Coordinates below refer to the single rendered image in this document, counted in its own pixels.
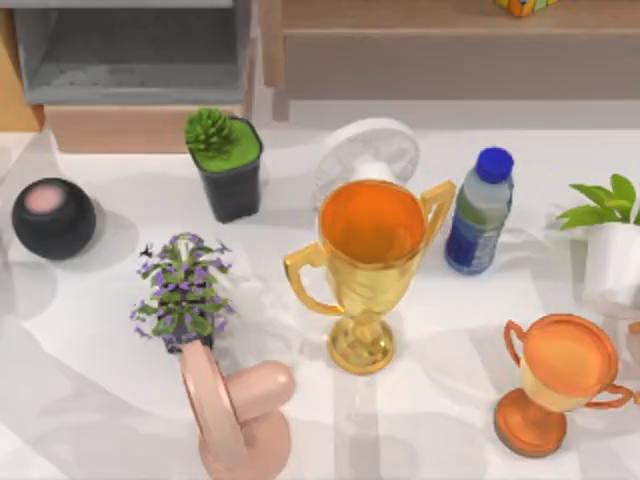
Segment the white desk fan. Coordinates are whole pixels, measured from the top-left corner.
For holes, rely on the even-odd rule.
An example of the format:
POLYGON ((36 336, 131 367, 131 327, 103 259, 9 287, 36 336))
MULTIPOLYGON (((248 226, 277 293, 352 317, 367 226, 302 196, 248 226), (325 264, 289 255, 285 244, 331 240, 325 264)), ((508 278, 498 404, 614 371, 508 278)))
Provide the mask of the white desk fan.
POLYGON ((319 142, 314 207, 338 187, 356 180, 406 185, 421 157, 415 133, 391 118, 365 118, 345 125, 319 142))

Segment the green plant in white pot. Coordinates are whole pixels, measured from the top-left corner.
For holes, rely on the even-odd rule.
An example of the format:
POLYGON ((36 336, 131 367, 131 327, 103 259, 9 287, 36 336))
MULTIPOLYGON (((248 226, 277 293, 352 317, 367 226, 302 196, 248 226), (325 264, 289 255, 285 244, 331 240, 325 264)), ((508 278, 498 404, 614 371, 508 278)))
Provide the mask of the green plant in white pot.
POLYGON ((587 204, 557 216, 562 230, 584 229, 587 254, 583 299, 606 315, 640 311, 640 190, 614 173, 608 187, 573 183, 587 204))

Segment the blue capped water bottle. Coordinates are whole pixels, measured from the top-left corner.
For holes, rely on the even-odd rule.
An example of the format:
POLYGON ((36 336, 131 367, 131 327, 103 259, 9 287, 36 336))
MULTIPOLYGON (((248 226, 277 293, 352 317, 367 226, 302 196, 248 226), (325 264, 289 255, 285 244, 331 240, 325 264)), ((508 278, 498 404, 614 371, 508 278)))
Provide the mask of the blue capped water bottle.
POLYGON ((445 259, 457 272, 477 275, 492 264, 510 214, 514 159, 501 147, 483 149, 459 189, 445 259))

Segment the orange and green box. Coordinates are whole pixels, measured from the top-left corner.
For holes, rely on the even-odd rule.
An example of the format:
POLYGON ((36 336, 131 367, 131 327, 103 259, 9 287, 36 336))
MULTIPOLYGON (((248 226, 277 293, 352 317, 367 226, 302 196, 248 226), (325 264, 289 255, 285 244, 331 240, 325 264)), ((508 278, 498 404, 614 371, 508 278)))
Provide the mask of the orange and green box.
POLYGON ((506 10, 514 17, 530 16, 549 6, 555 5, 558 0, 494 0, 494 3, 506 10))

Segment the black round speaker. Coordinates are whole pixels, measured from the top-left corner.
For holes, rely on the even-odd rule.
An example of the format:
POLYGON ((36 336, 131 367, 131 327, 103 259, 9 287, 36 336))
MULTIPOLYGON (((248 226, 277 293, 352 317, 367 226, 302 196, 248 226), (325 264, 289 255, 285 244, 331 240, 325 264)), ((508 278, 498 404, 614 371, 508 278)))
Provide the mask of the black round speaker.
POLYGON ((53 261, 79 254, 96 229, 92 199, 75 183, 57 177, 27 185, 13 203, 11 221, 28 251, 53 261))

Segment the pale wooden drawer front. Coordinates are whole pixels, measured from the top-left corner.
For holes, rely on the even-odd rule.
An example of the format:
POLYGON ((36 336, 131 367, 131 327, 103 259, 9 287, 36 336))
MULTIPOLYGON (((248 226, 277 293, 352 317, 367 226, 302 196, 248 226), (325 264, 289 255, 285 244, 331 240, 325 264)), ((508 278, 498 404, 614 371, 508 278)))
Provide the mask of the pale wooden drawer front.
POLYGON ((62 153, 180 154, 196 105, 46 105, 44 113, 62 153))

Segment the green plant in black pot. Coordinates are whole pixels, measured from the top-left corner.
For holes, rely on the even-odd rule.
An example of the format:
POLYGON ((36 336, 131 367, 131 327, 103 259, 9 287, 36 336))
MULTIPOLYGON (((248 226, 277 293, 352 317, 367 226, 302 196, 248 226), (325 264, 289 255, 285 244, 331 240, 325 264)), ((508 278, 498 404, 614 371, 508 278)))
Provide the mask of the green plant in black pot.
POLYGON ((253 124, 202 107, 188 116, 184 139, 216 220, 229 223, 256 214, 263 143, 253 124))

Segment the wooden cupboard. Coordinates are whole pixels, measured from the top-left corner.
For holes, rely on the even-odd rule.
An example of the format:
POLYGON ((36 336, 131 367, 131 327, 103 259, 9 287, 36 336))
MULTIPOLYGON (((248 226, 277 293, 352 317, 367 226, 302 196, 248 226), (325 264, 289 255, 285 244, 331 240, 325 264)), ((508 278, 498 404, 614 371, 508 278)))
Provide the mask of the wooden cupboard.
POLYGON ((0 132, 40 132, 42 105, 29 105, 24 97, 13 12, 0 8, 0 132))

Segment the purple flower plant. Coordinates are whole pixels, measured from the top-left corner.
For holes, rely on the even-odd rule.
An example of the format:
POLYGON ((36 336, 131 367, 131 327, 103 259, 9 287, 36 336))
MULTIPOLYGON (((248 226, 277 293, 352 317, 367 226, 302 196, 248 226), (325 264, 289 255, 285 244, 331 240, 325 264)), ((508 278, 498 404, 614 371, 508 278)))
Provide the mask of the purple flower plant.
POLYGON ((129 315, 135 332, 144 339, 161 339, 172 355, 193 341, 211 348, 235 313, 221 292, 231 270, 224 256, 230 252, 223 242, 211 247, 191 232, 175 234, 159 248, 146 244, 138 254, 142 263, 136 274, 150 293, 129 315))

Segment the small orange trophy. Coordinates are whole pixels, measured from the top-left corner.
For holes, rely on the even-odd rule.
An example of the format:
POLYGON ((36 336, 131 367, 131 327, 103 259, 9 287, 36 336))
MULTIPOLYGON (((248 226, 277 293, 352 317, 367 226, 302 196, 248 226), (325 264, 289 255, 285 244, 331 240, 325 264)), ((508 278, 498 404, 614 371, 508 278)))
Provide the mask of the small orange trophy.
POLYGON ((528 328, 509 320, 503 337, 520 386, 496 404, 494 429, 519 455, 541 458, 557 451, 569 411, 640 404, 640 392, 615 383, 619 360, 613 341, 583 317, 549 314, 528 328))

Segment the pink desk fan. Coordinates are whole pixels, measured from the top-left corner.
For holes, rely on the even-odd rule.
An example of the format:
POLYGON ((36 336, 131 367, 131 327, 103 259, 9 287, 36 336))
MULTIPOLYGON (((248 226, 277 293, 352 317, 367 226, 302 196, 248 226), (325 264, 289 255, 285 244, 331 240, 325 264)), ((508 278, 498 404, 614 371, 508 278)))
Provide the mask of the pink desk fan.
POLYGON ((225 376, 199 341, 182 347, 180 366, 210 479, 275 480, 291 447, 281 412, 296 388, 290 368, 264 361, 225 376))

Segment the large gold trophy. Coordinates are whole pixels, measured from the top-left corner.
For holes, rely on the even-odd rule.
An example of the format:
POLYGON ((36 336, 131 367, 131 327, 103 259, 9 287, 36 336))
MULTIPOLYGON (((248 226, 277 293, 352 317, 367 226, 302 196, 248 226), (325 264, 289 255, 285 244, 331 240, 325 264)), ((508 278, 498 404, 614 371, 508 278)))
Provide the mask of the large gold trophy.
POLYGON ((287 255, 284 270, 311 311, 336 317, 327 346, 342 369, 384 368, 394 338, 384 317, 402 299, 456 195, 445 181, 420 196, 385 180, 334 190, 318 213, 318 241, 287 255))

